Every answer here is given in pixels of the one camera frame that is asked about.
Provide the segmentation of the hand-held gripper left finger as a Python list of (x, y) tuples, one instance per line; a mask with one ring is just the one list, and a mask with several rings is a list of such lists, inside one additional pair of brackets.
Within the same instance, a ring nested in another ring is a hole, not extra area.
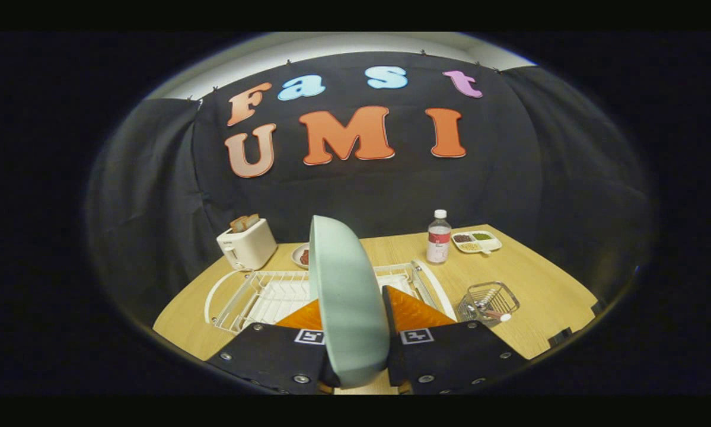
[(279, 394), (333, 394), (340, 387), (316, 299), (276, 324), (252, 322), (207, 362)]

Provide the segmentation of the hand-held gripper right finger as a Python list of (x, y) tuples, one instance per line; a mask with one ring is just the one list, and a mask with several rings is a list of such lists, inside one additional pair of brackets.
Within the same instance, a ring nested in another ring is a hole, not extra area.
[(530, 365), (481, 322), (457, 322), (392, 286), (382, 289), (390, 352), (390, 386), (399, 394), (470, 394)]

